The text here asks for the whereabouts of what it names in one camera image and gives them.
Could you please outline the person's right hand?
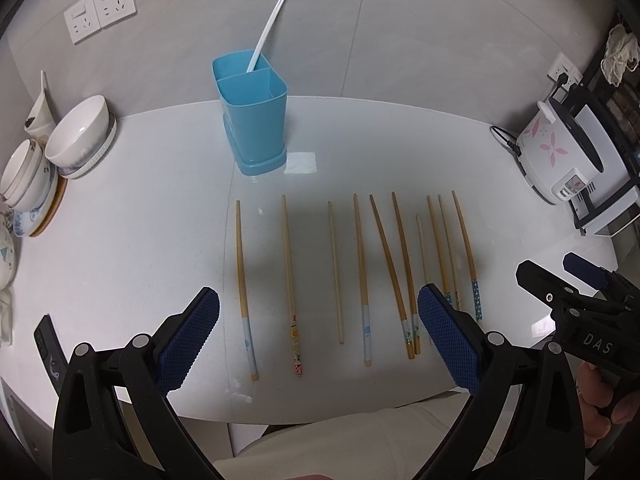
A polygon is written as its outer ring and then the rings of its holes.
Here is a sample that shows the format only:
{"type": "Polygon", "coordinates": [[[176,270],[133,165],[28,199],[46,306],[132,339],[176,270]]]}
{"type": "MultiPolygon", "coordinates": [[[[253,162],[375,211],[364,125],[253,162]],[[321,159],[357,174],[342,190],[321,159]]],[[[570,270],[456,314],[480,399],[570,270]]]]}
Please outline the person's right hand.
{"type": "Polygon", "coordinates": [[[581,362],[577,369],[576,386],[582,426],[584,426],[585,448],[593,448],[604,439],[613,426],[630,422],[639,409],[639,393],[631,393],[616,404],[611,416],[603,416],[599,408],[606,408],[613,400],[613,389],[607,385],[597,367],[581,362]]]}

